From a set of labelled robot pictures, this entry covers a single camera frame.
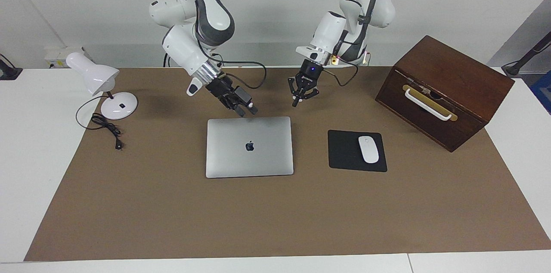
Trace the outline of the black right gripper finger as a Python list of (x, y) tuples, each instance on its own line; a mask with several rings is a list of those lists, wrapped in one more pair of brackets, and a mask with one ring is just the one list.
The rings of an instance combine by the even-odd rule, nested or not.
[(240, 106), (242, 109), (246, 108), (246, 110), (248, 110), (252, 115), (255, 115), (258, 112), (258, 109), (252, 102), (252, 97), (242, 87), (236, 87), (233, 94), (242, 99), (243, 104)]
[(240, 117), (245, 116), (244, 110), (240, 107), (243, 102), (240, 97), (235, 94), (226, 94), (219, 97), (219, 100), (225, 105), (228, 109), (233, 110)]

